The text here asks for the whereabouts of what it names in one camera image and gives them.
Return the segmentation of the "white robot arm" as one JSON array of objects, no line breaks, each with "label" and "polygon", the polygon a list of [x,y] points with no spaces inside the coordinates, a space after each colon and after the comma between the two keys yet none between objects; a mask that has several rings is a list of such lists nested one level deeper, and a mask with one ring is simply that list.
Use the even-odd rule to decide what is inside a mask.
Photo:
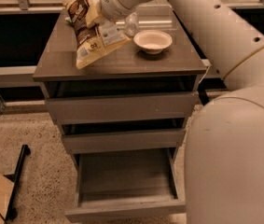
[{"label": "white robot arm", "polygon": [[[123,19],[151,0],[101,0]],[[264,224],[264,35],[220,0],[168,0],[229,93],[191,121],[185,149],[188,224]]]}]

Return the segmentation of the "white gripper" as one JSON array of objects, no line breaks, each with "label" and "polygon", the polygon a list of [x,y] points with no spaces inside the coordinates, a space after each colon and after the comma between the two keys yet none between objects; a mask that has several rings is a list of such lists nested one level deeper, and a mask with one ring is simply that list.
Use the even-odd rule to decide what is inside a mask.
[{"label": "white gripper", "polygon": [[118,21],[129,15],[129,10],[119,0],[96,0],[90,3],[86,14],[88,28],[100,24],[107,17],[111,21]]}]

